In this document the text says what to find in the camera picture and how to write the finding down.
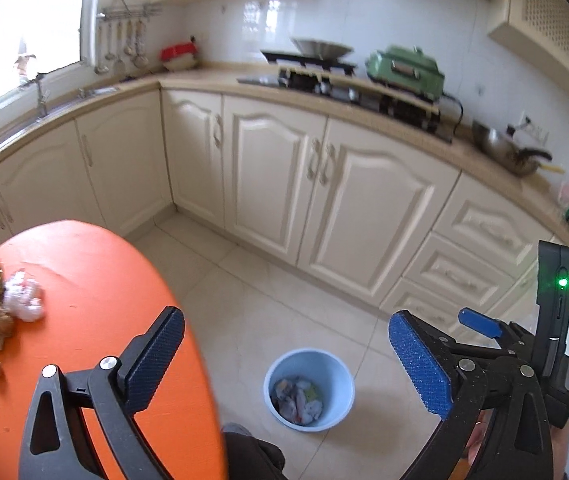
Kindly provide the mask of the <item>person's right hand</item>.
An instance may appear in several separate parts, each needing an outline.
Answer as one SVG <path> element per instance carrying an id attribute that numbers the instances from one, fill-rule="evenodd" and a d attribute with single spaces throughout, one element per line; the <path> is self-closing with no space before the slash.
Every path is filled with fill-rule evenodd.
<path id="1" fill-rule="evenodd" d="M 467 460 L 472 465 L 481 451 L 488 430 L 488 424 L 493 417 L 492 410 L 481 411 L 478 420 L 475 422 L 469 441 L 467 441 Z M 563 428 L 550 426 L 552 457 L 553 457 L 553 478 L 563 480 L 565 469 L 569 459 L 569 420 Z"/>

